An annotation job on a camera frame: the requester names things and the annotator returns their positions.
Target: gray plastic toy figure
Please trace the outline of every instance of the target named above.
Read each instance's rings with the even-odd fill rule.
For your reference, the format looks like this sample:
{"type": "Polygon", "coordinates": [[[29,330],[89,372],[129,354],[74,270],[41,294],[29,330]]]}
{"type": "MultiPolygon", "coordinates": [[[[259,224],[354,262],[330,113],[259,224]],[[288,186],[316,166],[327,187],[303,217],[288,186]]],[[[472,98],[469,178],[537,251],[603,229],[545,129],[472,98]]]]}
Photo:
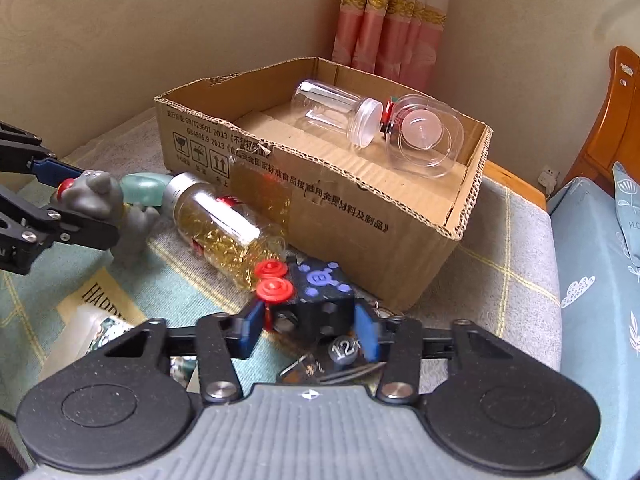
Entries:
{"type": "Polygon", "coordinates": [[[118,226],[120,240],[111,248],[114,261],[124,266],[135,262],[160,217],[153,207],[125,205],[122,188],[106,171],[87,170],[73,184],[54,194],[52,202],[97,220],[118,226]]]}

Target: silver jar lid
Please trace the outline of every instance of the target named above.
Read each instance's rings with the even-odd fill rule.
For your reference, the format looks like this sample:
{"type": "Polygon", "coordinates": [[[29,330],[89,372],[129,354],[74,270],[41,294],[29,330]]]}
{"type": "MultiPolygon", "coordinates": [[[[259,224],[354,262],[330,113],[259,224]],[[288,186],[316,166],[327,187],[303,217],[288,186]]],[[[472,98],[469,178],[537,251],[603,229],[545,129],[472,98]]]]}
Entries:
{"type": "Polygon", "coordinates": [[[175,204],[178,202],[180,195],[194,184],[206,184],[206,182],[206,180],[193,173],[181,173],[174,176],[162,194],[162,214],[173,218],[175,204]]]}

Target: wall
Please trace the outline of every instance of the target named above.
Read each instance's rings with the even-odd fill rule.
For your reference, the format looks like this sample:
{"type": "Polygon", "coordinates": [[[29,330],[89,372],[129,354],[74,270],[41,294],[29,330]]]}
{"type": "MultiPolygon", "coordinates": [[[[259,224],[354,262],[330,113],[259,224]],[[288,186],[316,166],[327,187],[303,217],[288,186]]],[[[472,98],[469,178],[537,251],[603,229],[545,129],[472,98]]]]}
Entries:
{"type": "Polygon", "coordinates": [[[0,0],[0,120],[64,156],[204,76],[330,56],[340,0],[0,0]]]}
{"type": "Polygon", "coordinates": [[[544,164],[562,178],[618,44],[640,52],[640,0],[451,0],[430,93],[494,128],[497,164],[532,183],[544,164]]]}

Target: electrical outlet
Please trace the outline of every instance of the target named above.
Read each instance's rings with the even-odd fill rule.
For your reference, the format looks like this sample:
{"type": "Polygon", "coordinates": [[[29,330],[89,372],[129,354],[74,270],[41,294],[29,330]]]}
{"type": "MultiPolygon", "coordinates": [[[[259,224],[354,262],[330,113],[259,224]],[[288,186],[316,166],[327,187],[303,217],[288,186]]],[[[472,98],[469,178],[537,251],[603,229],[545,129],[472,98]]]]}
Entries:
{"type": "Polygon", "coordinates": [[[558,170],[553,170],[550,166],[545,166],[544,168],[542,168],[542,173],[546,173],[549,176],[552,176],[556,181],[558,180],[558,175],[560,175],[560,172],[558,170]]]}
{"type": "Polygon", "coordinates": [[[538,183],[545,189],[547,188],[547,186],[551,186],[552,188],[556,186],[556,180],[549,173],[545,173],[545,171],[540,173],[540,176],[538,177],[538,183]]]}

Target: blue gripper pad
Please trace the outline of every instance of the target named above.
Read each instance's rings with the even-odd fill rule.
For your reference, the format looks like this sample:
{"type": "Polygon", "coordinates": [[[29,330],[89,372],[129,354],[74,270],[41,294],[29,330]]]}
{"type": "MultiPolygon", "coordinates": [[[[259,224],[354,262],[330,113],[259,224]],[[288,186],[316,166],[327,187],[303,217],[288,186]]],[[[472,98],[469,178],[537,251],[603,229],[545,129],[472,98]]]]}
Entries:
{"type": "Polygon", "coordinates": [[[240,349],[242,352],[240,359],[247,359],[254,349],[262,328],[264,327],[264,302],[257,300],[248,316],[242,322],[242,332],[240,336],[240,349]]]}
{"type": "Polygon", "coordinates": [[[58,187],[63,180],[77,178],[82,174],[82,170],[55,158],[35,160],[31,171],[38,179],[38,182],[51,187],[58,187]]]}
{"type": "Polygon", "coordinates": [[[369,362],[377,362],[380,357],[378,323],[369,317],[366,309],[359,302],[356,302],[354,318],[353,329],[360,342],[364,358],[369,362]]]}

